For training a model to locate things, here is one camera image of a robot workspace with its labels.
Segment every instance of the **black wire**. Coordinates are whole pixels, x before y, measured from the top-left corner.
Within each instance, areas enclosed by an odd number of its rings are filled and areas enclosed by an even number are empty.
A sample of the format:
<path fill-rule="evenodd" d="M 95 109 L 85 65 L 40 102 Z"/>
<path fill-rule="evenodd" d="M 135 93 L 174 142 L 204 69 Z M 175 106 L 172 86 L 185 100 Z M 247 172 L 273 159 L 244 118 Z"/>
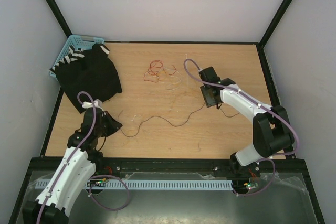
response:
<path fill-rule="evenodd" d="M 121 130 L 122 134 L 124 134 L 124 136 L 126 136 L 126 137 L 129 137 L 129 138 L 131 138 L 131 137 L 135 137 L 135 136 L 138 135 L 138 133 L 140 132 L 140 127 L 141 127 L 141 125 L 142 125 L 143 123 L 149 121 L 149 120 L 152 119 L 152 118 L 161 118 L 161 119 L 165 120 L 167 123 L 169 123 L 169 124 L 170 124 L 171 126 L 173 126 L 173 127 L 181 127 L 181 126 L 183 126 L 184 124 L 186 124 L 186 123 L 189 121 L 190 116 L 191 116 L 192 114 L 194 114 L 194 113 L 200 111 L 200 110 L 204 107 L 204 105 L 205 105 L 205 103 L 203 103 L 202 107 L 200 107 L 198 110 L 195 110 L 195 111 L 191 112 L 190 115 L 188 116 L 188 119 L 187 119 L 184 123 L 182 123 L 182 124 L 180 124 L 180 125 L 174 125 L 174 124 L 172 124 L 170 121 L 168 121 L 166 118 L 163 118 L 162 116 L 159 116 L 159 115 L 153 115 L 153 116 L 151 116 L 150 118 L 148 118 L 147 120 L 142 121 L 142 122 L 139 124 L 138 131 L 137 131 L 137 133 L 136 133 L 135 135 L 133 135 L 133 136 L 128 136 L 128 135 L 126 135 L 126 134 L 122 131 L 122 129 L 120 129 L 120 130 Z M 117 121 L 119 121 L 119 116 L 120 116 L 120 114 L 121 114 L 122 112 L 123 112 L 123 111 L 121 111 L 121 112 L 119 113 L 118 118 L 117 118 Z"/>
<path fill-rule="evenodd" d="M 222 110 L 221 107 L 219 107 L 219 109 L 222 111 L 222 113 L 227 117 L 227 118 L 233 118 L 235 117 L 236 115 L 239 115 L 240 113 L 237 113 L 237 114 L 234 114 L 234 115 L 226 115 L 225 112 Z"/>
<path fill-rule="evenodd" d="M 104 142 L 103 142 L 103 144 L 101 145 L 101 147 L 99 148 L 99 150 L 97 150 L 97 152 L 100 151 L 101 149 L 103 149 L 103 147 L 104 147 L 104 145 L 105 145 L 105 142 L 106 142 L 106 137 L 104 138 Z"/>
<path fill-rule="evenodd" d="M 171 126 L 173 126 L 173 127 L 181 127 L 181 126 L 183 126 L 184 124 L 186 124 L 186 123 L 189 121 L 190 116 L 191 116 L 192 114 L 194 114 L 194 113 L 200 111 L 200 110 L 204 107 L 204 105 L 205 105 L 205 103 L 203 103 L 202 107 L 200 107 L 198 110 L 195 110 L 195 111 L 191 112 L 191 113 L 189 114 L 187 120 L 186 120 L 184 123 L 180 124 L 180 125 L 174 125 L 174 124 L 172 124 L 170 121 L 168 121 L 166 118 L 163 118 L 162 116 L 159 116 L 159 115 L 153 115 L 153 116 L 151 116 L 150 118 L 148 118 L 147 120 L 142 121 L 142 122 L 139 124 L 138 131 L 137 131 L 133 136 L 128 136 L 128 135 L 126 135 L 126 134 L 122 131 L 122 129 L 120 129 L 120 131 L 121 131 L 122 134 L 123 134 L 124 136 L 126 136 L 126 137 L 129 137 L 129 138 L 135 137 L 135 136 L 137 136 L 138 133 L 140 132 L 141 125 L 142 125 L 143 123 L 149 121 L 149 120 L 152 119 L 152 118 L 161 118 L 161 119 L 165 120 L 167 123 L 169 123 L 169 124 L 170 124 Z M 221 107 L 219 107 L 219 108 L 220 108 L 220 110 L 222 111 L 222 113 L 223 113 L 227 118 L 233 118 L 234 116 L 240 114 L 240 113 L 237 113 L 237 114 L 235 114 L 235 115 L 228 116 L 228 115 L 225 114 L 225 112 L 222 110 Z M 119 113 L 119 115 L 118 115 L 118 118 L 117 118 L 117 121 L 118 121 L 118 122 L 119 122 L 119 116 L 121 115 L 122 112 L 123 112 L 123 110 L 122 110 L 122 111 Z"/>

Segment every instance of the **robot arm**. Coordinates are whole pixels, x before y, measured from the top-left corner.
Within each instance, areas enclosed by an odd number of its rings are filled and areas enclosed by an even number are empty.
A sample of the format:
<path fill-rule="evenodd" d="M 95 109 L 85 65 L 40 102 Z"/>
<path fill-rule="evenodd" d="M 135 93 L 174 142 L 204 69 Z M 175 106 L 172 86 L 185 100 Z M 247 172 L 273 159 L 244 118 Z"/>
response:
<path fill-rule="evenodd" d="M 216 105 L 219 109 L 222 103 L 226 103 L 234 107 L 253 124 L 252 144 L 230 157 L 231 169 L 235 174 L 239 174 L 243 167 L 263 157 L 269 157 L 294 143 L 294 137 L 290 130 L 280 120 L 272 117 L 261 108 L 267 108 L 289 122 L 287 112 L 282 106 L 272 107 L 258 101 L 242 91 L 233 80 L 229 78 L 221 80 L 213 67 L 201 70 L 199 75 L 202 81 L 227 87 L 219 88 L 207 84 L 201 86 L 207 107 Z"/>
<path fill-rule="evenodd" d="M 68 140 L 68 148 L 55 171 L 48 186 L 37 196 L 35 202 L 28 201 L 23 207 L 24 223 L 36 223 L 37 215 L 42 207 L 42 202 L 47 198 L 41 218 L 42 223 L 68 223 L 73 204 L 83 189 L 88 179 L 96 171 L 103 170 L 103 154 L 96 150 L 98 138 L 107 137 L 118 131 L 122 124 L 114 120 L 107 111 L 101 108 L 99 100 L 91 103 L 85 102 L 84 119 L 79 130 Z M 93 122 L 93 109 L 96 110 L 96 123 L 92 133 L 73 154 L 75 148 L 88 134 Z M 50 192 L 50 185 L 57 181 Z"/>

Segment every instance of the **red wire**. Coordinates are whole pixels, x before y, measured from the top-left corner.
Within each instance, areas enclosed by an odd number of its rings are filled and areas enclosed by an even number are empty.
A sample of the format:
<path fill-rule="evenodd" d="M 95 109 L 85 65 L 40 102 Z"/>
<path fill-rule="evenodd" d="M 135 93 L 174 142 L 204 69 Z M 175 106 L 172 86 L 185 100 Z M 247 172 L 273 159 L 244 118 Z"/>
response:
<path fill-rule="evenodd" d="M 160 80 L 160 76 L 159 76 L 159 72 L 163 69 L 163 71 L 167 74 L 167 75 L 169 75 L 169 76 L 172 76 L 173 74 L 175 74 L 176 73 L 176 67 L 174 66 L 174 65 L 172 65 L 173 67 L 174 67 L 174 72 L 173 73 L 167 73 L 166 71 L 165 71 L 165 68 L 163 67 L 163 62 L 162 61 L 160 61 L 160 60 L 153 60 L 150 64 L 149 64 L 149 68 L 148 68 L 148 70 L 147 70 L 147 72 L 143 75 L 143 80 L 144 81 L 151 81 L 151 82 L 154 82 L 154 83 L 156 83 L 156 82 L 159 82 L 159 80 Z M 146 74 L 149 74 L 149 75 L 151 75 L 151 76 L 156 76 L 157 77 L 157 79 L 156 79 L 156 81 L 153 81 L 153 80 L 151 80 L 151 79 L 146 79 Z"/>

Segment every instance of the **wooden tabletop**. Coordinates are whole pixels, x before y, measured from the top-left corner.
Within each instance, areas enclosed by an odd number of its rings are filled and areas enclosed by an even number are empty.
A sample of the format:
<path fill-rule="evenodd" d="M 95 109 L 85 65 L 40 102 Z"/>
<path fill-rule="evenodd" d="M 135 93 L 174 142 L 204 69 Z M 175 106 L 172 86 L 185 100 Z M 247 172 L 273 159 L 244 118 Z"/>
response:
<path fill-rule="evenodd" d="M 106 44 L 109 58 L 119 73 L 123 92 L 103 103 L 103 108 L 123 124 L 126 135 L 137 133 L 139 124 L 153 115 L 166 118 L 174 125 L 184 123 L 191 112 L 204 103 L 201 84 L 183 69 L 186 58 L 194 59 L 201 68 L 213 66 L 222 78 L 233 79 L 244 91 L 270 104 L 263 71 L 255 45 L 211 44 Z M 177 69 L 175 78 L 162 75 L 158 83 L 145 82 L 153 60 L 161 60 L 166 68 Z M 195 75 L 197 69 L 188 63 Z M 181 83 L 172 84 L 181 79 Z M 223 104 L 228 116 L 236 110 Z M 79 114 L 63 95 L 46 156 L 63 156 L 68 138 L 79 128 Z M 141 125 L 137 136 L 128 138 L 121 131 L 108 137 L 102 152 L 105 157 L 150 158 L 229 158 L 252 142 L 252 124 L 242 115 L 226 117 L 215 107 L 192 114 L 187 123 L 173 127 L 161 118 Z"/>

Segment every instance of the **black cloth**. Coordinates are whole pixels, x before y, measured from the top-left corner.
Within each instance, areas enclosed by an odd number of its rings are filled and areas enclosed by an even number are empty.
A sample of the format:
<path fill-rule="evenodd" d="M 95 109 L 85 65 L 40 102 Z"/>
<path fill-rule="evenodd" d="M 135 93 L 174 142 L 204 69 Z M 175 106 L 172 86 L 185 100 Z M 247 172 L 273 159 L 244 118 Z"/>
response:
<path fill-rule="evenodd" d="M 51 71 L 80 113 L 85 111 L 77 100 L 80 91 L 86 91 L 94 100 L 102 102 L 122 92 L 118 72 L 108 58 L 109 50 L 106 46 L 94 44 L 90 50 L 77 51 L 70 47 L 69 52 L 68 57 L 58 62 Z M 80 98 L 82 102 L 89 102 L 85 95 Z"/>

